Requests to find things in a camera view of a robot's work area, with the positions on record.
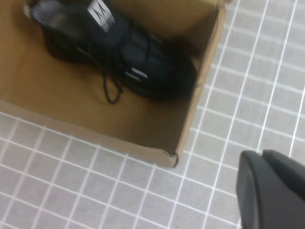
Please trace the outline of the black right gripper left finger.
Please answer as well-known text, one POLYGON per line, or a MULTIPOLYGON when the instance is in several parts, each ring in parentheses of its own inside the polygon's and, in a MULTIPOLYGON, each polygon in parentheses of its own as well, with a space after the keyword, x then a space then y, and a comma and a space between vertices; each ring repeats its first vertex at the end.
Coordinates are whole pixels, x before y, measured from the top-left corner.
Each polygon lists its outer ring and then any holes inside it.
POLYGON ((305 200, 281 181, 262 154, 240 154, 236 194, 244 229, 305 227, 305 200))

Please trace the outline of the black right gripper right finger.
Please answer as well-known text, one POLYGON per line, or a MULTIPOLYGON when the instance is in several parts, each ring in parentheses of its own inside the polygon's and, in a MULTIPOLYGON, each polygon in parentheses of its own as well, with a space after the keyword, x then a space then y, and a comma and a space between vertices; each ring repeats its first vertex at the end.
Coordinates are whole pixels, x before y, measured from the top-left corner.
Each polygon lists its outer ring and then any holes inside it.
POLYGON ((262 156, 281 181, 304 200, 305 166, 275 150, 264 150, 262 156))

